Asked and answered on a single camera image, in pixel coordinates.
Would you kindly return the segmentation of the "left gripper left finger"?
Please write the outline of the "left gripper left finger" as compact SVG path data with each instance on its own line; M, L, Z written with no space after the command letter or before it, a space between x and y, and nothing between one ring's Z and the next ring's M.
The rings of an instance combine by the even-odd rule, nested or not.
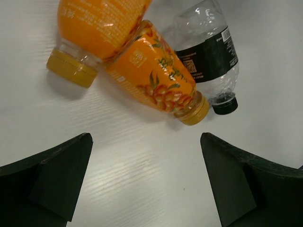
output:
M80 134L0 168L2 227L65 227L72 221L93 147Z

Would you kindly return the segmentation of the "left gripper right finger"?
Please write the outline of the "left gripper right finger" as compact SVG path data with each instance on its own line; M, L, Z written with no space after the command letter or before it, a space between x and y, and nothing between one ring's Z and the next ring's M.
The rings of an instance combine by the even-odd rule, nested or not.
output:
M301 227L303 169L283 166L206 132L200 139L223 227Z

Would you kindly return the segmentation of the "black label clear bottle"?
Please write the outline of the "black label clear bottle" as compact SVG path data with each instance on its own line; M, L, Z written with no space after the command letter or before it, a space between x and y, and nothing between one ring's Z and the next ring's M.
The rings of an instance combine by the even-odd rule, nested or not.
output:
M203 0L177 14L168 37L214 112L234 112L238 108L234 89L239 59L219 3Z

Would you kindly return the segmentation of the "orange bottle fruit label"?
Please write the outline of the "orange bottle fruit label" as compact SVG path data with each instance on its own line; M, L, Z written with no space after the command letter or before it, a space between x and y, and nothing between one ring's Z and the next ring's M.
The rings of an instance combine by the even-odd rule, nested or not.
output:
M195 125L208 114L207 99L149 20L140 23L134 38L106 65L106 71L135 100L185 125Z

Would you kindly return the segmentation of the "orange bottle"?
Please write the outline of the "orange bottle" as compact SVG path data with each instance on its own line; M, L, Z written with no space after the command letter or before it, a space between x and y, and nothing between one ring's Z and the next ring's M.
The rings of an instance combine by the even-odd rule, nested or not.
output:
M61 0L57 11L60 43L46 67L89 88L98 67L127 45L147 11L149 0Z

